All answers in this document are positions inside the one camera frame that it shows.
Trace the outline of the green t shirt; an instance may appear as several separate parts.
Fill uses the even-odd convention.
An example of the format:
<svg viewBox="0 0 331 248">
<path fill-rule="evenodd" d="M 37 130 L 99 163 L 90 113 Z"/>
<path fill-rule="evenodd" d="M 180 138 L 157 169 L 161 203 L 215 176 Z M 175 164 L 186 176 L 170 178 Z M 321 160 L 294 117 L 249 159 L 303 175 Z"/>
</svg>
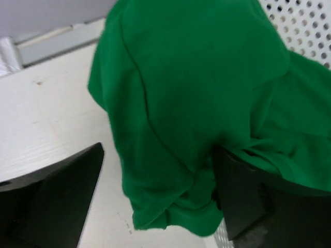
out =
<svg viewBox="0 0 331 248">
<path fill-rule="evenodd" d="M 209 152 L 330 190 L 330 71 L 288 50 L 258 1 L 118 1 L 88 90 L 107 112 L 137 230 L 206 237 Z"/>
</svg>

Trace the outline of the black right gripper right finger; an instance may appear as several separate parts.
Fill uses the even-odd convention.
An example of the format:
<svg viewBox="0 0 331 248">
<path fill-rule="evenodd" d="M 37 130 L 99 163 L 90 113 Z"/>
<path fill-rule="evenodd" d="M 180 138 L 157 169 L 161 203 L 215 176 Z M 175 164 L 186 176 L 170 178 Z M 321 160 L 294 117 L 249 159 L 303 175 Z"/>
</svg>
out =
<svg viewBox="0 0 331 248">
<path fill-rule="evenodd" d="M 212 149 L 212 165 L 235 247 L 330 247 L 330 192 L 287 181 L 223 147 Z"/>
</svg>

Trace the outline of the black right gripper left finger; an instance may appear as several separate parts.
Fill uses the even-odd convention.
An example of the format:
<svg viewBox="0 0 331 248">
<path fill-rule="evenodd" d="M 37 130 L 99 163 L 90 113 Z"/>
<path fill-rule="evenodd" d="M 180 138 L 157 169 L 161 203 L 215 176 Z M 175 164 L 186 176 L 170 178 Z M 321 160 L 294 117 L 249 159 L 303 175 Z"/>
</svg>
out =
<svg viewBox="0 0 331 248">
<path fill-rule="evenodd" d="M 104 159 L 96 143 L 1 182 L 1 247 L 78 247 Z"/>
</svg>

